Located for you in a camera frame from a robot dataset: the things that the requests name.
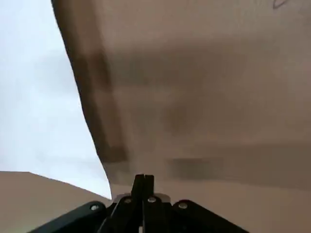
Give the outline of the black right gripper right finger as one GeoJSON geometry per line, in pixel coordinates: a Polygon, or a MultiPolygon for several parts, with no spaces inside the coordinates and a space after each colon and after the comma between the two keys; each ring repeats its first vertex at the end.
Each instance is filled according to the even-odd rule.
{"type": "Polygon", "coordinates": [[[171,204],[154,193],[154,176],[145,175],[146,233],[245,233],[245,229],[191,200],[171,204]]]}

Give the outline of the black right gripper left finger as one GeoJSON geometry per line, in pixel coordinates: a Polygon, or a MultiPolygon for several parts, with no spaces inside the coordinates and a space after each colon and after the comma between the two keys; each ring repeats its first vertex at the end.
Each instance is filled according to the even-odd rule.
{"type": "Polygon", "coordinates": [[[119,195],[110,206],[91,201],[35,229],[32,233],[123,233],[131,225],[144,188],[145,175],[135,176],[130,194],[119,195]]]}

